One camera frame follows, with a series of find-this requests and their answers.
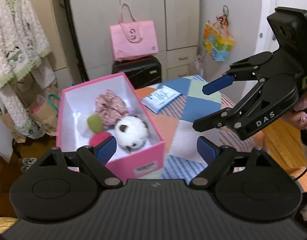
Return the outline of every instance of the brown ear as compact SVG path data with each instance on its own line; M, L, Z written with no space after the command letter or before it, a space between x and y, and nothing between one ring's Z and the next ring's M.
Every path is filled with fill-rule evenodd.
M125 130L127 129L128 126L122 124L121 126L119 126L119 130L122 132L125 132Z

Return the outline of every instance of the blue gripper pad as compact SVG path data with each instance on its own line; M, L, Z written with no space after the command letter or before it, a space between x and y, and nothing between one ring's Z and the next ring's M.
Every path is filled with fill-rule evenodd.
M223 88L229 87L235 81L234 76L222 76L203 86L203 93L205 95L211 95Z
M204 136L200 136L197 140L197 151L207 164L220 154L220 148Z
M95 156L98 161L100 161L103 165L106 165L107 162L111 159L111 157L115 154L117 150L117 141L113 136L109 136L107 139L99 143L94 151Z

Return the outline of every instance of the sneaker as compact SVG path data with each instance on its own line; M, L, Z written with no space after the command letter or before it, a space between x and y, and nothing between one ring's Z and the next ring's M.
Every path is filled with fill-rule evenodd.
M24 158L22 160L22 163L25 165L25 166L31 166L33 165L38 159L37 158Z
M20 171L21 171L22 173L25 173L30 167L31 167L31 166L22 166L22 167L20 168Z

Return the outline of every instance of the white plush toy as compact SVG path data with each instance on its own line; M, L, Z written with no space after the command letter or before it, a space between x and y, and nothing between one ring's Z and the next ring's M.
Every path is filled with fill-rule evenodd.
M118 119L114 129L117 143L129 152L142 147L148 138L147 124L135 116Z

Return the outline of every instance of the green toy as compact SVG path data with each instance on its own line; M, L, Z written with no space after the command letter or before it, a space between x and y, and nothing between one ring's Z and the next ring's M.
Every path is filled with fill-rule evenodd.
M87 119L87 124L88 124L89 129L92 130L94 133L103 132L102 119L97 114L93 114L92 116L89 116Z

